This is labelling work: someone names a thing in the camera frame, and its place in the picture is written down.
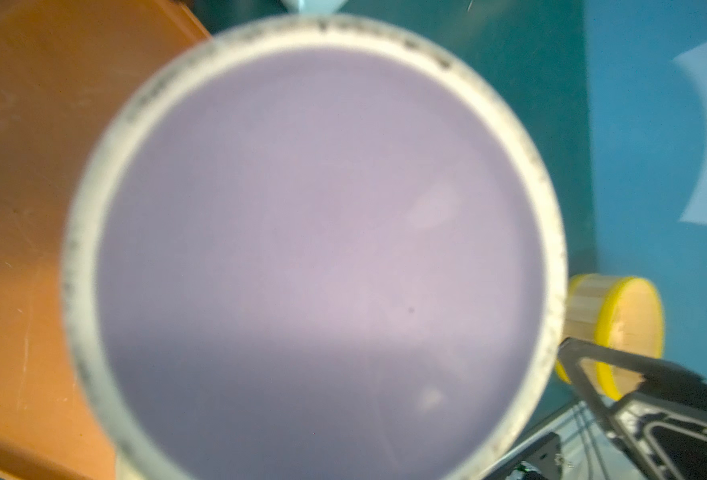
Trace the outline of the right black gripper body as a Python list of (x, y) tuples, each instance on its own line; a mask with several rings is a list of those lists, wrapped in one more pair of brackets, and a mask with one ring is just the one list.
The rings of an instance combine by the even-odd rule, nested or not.
[(707, 383), (645, 378), (605, 408), (621, 451), (649, 479), (707, 479)]

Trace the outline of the lavender mug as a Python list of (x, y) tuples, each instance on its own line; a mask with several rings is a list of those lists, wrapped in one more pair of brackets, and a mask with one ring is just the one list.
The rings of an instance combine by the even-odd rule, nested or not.
[(567, 241), (533, 140), (463, 61), (284, 15), (128, 101), (62, 285), (85, 394), (147, 479), (479, 479), (553, 372)]

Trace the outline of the orange plastic tray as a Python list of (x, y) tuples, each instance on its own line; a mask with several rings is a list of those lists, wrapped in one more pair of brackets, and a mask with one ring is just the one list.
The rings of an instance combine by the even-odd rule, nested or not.
[(0, 476), (111, 479), (66, 348), (60, 255), (89, 152), (129, 96), (207, 37), (185, 1), (0, 1)]

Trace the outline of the light blue mug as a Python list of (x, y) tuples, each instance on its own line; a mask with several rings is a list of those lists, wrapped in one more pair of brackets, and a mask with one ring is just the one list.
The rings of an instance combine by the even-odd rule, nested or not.
[(289, 12), (309, 15), (335, 14), (348, 0), (281, 0)]

